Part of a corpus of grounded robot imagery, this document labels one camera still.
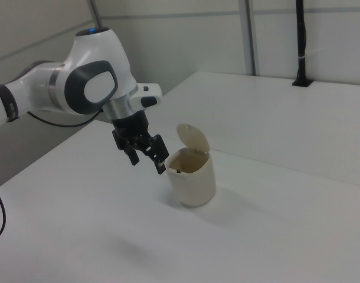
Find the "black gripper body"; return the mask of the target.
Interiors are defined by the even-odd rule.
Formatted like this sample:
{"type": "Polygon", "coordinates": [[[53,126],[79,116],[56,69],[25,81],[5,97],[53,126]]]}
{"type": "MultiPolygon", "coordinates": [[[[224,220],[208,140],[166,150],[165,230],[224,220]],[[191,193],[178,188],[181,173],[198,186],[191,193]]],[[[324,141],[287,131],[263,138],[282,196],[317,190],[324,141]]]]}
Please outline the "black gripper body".
{"type": "Polygon", "coordinates": [[[114,119],[112,124],[112,135],[119,150],[124,150],[128,144],[138,150],[149,147],[149,122],[143,110],[123,119],[114,119]]]}

